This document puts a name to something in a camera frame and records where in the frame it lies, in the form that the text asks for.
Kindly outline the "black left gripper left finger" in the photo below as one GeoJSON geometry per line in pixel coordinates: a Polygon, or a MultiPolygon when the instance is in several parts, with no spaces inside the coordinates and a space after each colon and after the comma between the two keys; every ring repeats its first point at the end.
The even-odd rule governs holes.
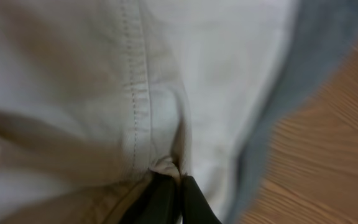
{"type": "Polygon", "coordinates": [[[177,222],[177,184],[173,177],[153,173],[153,179],[125,212],[119,224],[174,224],[177,222]]]}

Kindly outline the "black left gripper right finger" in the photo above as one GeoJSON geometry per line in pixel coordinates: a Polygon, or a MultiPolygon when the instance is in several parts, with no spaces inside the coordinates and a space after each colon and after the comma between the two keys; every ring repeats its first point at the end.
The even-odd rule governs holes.
{"type": "Polygon", "coordinates": [[[189,175],[181,180],[181,214],[183,224],[222,224],[195,179],[189,175]]]}

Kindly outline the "beige cotton shorts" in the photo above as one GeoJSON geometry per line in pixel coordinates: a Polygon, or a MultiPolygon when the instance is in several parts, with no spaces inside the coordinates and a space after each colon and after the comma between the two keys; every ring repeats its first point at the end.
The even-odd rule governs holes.
{"type": "Polygon", "coordinates": [[[117,223],[153,174],[224,220],[299,7],[0,1],[0,223],[117,223]]]}

